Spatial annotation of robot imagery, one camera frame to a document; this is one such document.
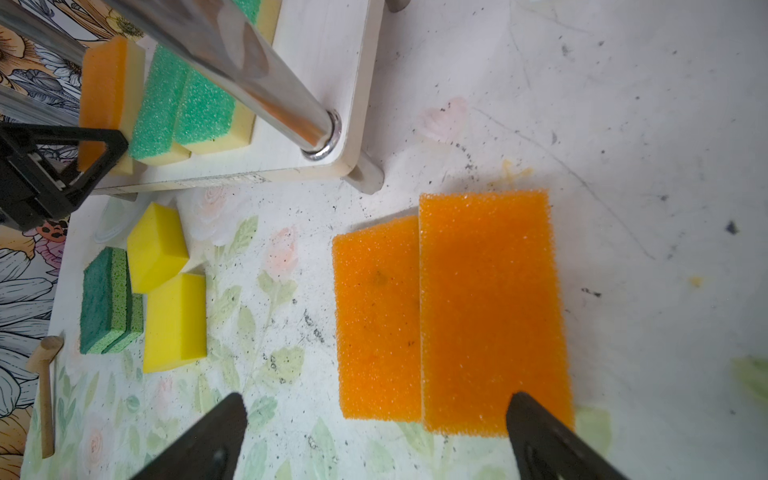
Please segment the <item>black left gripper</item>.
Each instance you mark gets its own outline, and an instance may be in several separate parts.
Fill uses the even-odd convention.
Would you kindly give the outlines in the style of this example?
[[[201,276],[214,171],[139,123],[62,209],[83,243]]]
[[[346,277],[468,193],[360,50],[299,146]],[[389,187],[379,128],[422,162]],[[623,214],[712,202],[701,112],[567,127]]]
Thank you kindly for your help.
[[[76,162],[57,170],[40,153],[41,145],[104,147],[97,160],[80,171]],[[80,204],[127,151],[128,141],[118,130],[1,124],[1,224],[25,231],[47,220],[66,217],[61,203]]]

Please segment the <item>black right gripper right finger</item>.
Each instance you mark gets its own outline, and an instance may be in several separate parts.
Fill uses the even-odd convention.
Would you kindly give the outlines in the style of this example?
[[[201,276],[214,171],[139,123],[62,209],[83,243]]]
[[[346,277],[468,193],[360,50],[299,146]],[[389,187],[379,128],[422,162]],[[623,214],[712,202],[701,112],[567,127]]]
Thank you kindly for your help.
[[[620,480],[624,477],[525,392],[511,397],[506,427],[522,479]]]

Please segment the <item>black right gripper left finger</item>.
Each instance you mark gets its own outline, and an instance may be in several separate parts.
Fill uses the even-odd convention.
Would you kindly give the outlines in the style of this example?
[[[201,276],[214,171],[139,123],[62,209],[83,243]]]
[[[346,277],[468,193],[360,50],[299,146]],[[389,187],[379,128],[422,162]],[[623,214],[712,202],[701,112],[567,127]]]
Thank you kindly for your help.
[[[232,392],[133,479],[233,479],[246,428],[243,398]]]

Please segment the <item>orange sponge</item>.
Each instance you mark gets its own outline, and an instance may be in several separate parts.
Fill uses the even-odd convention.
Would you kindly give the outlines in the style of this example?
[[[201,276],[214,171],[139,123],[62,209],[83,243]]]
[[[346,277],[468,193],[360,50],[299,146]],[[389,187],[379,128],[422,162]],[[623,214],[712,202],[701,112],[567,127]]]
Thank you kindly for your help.
[[[419,268],[424,428],[501,437],[518,392],[572,425],[548,194],[422,195]]]
[[[132,140],[144,89],[145,50],[122,36],[87,49],[79,126],[120,131]]]
[[[417,218],[336,236],[332,263],[343,416],[420,421]]]

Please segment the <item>light green sponge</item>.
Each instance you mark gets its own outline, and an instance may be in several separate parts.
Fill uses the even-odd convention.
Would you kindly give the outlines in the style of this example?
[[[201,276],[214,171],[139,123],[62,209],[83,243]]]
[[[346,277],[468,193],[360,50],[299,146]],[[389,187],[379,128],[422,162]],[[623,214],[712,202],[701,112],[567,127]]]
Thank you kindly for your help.
[[[181,97],[173,140],[197,155],[246,147],[255,114],[201,73],[192,70]]]
[[[191,152],[175,141],[175,128],[189,65],[172,51],[155,49],[130,145],[131,156],[148,166],[186,160]]]

